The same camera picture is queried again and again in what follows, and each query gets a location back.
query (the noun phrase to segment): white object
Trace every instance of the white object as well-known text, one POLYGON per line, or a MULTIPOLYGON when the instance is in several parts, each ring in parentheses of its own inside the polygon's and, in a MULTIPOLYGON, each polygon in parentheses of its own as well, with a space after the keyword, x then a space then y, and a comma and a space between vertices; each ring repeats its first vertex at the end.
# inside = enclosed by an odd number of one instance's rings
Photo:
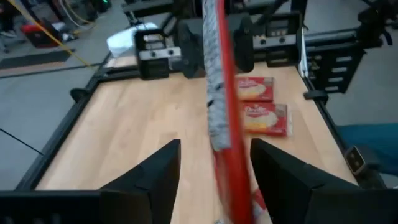
POLYGON ((54 29, 60 31, 61 29, 63 29, 66 25, 64 22, 53 22, 51 23, 51 25, 54 27, 54 29))
POLYGON ((108 45, 109 51, 111 51, 113 57, 119 57, 123 52, 128 50, 134 50, 134 34, 137 30, 147 30, 156 29, 157 25, 148 22, 145 24, 140 24, 132 28, 128 28, 124 31, 113 34, 108 37, 106 43, 108 45))
POLYGON ((305 48, 304 28, 302 28, 301 35, 301 62, 298 65, 298 72, 300 73, 302 78, 308 78, 308 62, 307 52, 305 48))

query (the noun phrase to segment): black bracket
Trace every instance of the black bracket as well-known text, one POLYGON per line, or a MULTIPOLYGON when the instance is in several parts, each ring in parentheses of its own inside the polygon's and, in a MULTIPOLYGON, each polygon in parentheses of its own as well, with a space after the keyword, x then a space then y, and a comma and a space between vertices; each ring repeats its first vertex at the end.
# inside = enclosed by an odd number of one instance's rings
MULTIPOLYGON (((180 180, 180 167, 181 140, 174 139, 125 174, 103 186, 101 190, 142 194, 150 201, 150 222, 170 223, 180 180)), ((121 198, 124 203, 129 201, 129 197, 121 198)))
POLYGON ((306 100, 320 100, 324 103, 326 103, 329 100, 328 94, 322 90, 310 90, 304 93, 304 98, 306 100))
POLYGON ((379 174, 382 164, 370 148, 366 146, 353 146, 345 152, 344 158, 362 188, 387 188, 379 174))
POLYGON ((356 44, 311 46, 307 51, 309 79, 317 90, 345 93, 364 53, 356 44))
POLYGON ((160 29, 139 30, 134 36, 134 41, 140 78, 168 78, 169 59, 163 55, 167 48, 164 32, 160 29))
POLYGON ((301 61, 302 16, 299 12, 274 14, 263 26, 254 25, 254 59, 268 67, 298 65, 301 61))
POLYGON ((73 88, 70 90, 70 96, 78 103, 83 97, 88 96, 90 92, 84 88, 73 88))

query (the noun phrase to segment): cable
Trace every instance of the cable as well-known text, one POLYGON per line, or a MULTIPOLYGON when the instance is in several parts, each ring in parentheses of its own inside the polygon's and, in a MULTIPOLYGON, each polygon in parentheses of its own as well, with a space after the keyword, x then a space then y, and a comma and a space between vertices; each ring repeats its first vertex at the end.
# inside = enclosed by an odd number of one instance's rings
POLYGON ((12 135, 11 133, 7 132, 6 130, 4 130, 3 128, 0 128, 0 131, 3 132, 4 134, 7 134, 8 136, 12 137, 13 139, 19 141, 20 143, 22 143, 23 145, 25 145, 26 147, 28 147, 29 149, 39 153, 40 155, 43 156, 43 154, 38 151, 37 149, 33 148, 32 146, 26 144, 24 141, 20 140, 19 138, 15 137, 14 135, 12 135))
POLYGON ((85 60, 83 60, 81 57, 77 56, 77 54, 73 53, 66 45, 64 45, 63 43, 61 43, 57 38, 55 38, 53 35, 51 35, 44 27, 42 27, 38 22, 36 22, 33 17, 26 13, 24 10, 22 10, 15 2, 14 0, 7 0, 9 1, 26 19, 30 20, 31 22, 33 22, 41 31, 43 31, 48 37, 50 37, 55 43, 57 43, 59 46, 61 46, 61 48, 63 48, 66 52, 68 52, 70 55, 74 56, 75 58, 77 58, 81 63, 83 63, 84 65, 86 65, 86 67, 92 69, 93 71, 95 71, 95 69, 89 64, 87 63, 85 60))
POLYGON ((89 30, 89 29, 90 29, 90 28, 87 28, 87 27, 84 27, 84 26, 80 25, 80 24, 77 23, 74 19, 72 19, 72 16, 70 16, 70 14, 69 14, 68 10, 66 9, 65 5, 63 4, 63 1, 62 1, 62 0, 59 0, 59 3, 60 3, 60 5, 61 5, 62 9, 65 11, 65 14, 68 16, 68 18, 69 18, 76 26, 78 26, 78 27, 80 27, 80 28, 82 28, 82 29, 84 29, 84 30, 89 30))
POLYGON ((70 6, 69 0, 65 0, 65 3, 67 4, 67 7, 69 8, 69 11, 72 12, 72 14, 73 14, 77 19, 79 19, 79 20, 81 20, 81 21, 83 21, 83 22, 86 22, 86 23, 88 23, 88 24, 95 24, 95 23, 92 22, 92 21, 88 21, 88 20, 85 20, 85 19, 81 18, 81 17, 72 9, 72 7, 70 6))

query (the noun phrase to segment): food package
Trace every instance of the food package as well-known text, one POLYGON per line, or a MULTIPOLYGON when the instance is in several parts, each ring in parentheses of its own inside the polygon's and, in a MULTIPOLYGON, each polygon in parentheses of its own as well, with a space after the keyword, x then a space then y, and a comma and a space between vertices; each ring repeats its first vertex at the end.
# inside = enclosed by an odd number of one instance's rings
POLYGON ((238 77, 236 86, 238 96, 243 101, 272 102, 274 100, 274 78, 272 77, 238 77))
POLYGON ((243 125, 248 133, 286 136, 288 133, 287 105, 242 102, 243 125))

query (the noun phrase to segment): blue cloth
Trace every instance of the blue cloth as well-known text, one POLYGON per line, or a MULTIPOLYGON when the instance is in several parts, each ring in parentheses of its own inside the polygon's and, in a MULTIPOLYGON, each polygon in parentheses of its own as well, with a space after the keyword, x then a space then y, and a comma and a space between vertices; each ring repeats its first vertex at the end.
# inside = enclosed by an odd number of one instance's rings
POLYGON ((347 147, 367 146, 380 160, 380 172, 398 176, 398 124, 339 126, 347 147))

